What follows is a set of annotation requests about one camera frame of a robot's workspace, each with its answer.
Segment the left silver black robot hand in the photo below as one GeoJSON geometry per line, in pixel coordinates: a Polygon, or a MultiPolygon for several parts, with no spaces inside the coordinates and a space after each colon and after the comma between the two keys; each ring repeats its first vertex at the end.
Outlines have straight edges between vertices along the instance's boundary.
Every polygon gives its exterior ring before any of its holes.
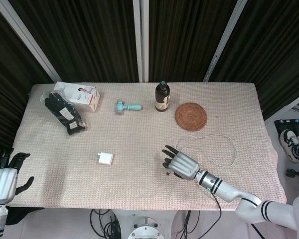
{"type": "Polygon", "coordinates": [[[20,169],[30,154],[19,152],[10,158],[12,153],[13,148],[0,151],[0,205],[10,203],[16,195],[27,190],[34,181],[34,177],[31,176],[24,185],[17,186],[20,169]]]}

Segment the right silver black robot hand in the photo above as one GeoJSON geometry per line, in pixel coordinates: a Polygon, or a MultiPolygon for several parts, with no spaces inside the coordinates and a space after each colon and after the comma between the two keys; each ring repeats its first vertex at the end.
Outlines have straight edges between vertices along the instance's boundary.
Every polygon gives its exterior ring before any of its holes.
{"type": "Polygon", "coordinates": [[[172,146],[165,145],[165,148],[162,152],[167,157],[164,159],[162,165],[168,173],[172,172],[181,179],[194,180],[200,170],[197,161],[172,146]]]}

